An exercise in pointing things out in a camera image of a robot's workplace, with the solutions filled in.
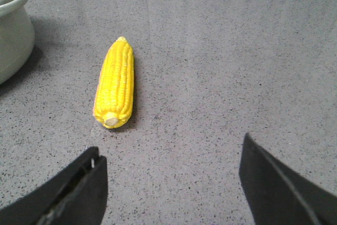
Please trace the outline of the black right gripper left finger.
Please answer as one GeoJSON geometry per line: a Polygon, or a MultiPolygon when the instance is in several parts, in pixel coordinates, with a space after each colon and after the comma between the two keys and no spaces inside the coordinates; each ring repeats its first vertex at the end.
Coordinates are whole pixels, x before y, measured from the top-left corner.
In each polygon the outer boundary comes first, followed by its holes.
{"type": "Polygon", "coordinates": [[[107,196],[107,159],[93,146],[39,188],[2,208],[1,224],[101,224],[107,196]]]}

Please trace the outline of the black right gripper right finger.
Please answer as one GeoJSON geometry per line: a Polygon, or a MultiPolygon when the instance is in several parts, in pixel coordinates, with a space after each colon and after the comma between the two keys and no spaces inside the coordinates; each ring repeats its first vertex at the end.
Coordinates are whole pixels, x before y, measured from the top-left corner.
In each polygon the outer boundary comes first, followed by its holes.
{"type": "Polygon", "coordinates": [[[336,196],[279,161],[248,133],[239,176],[255,224],[336,224],[336,196]]]}

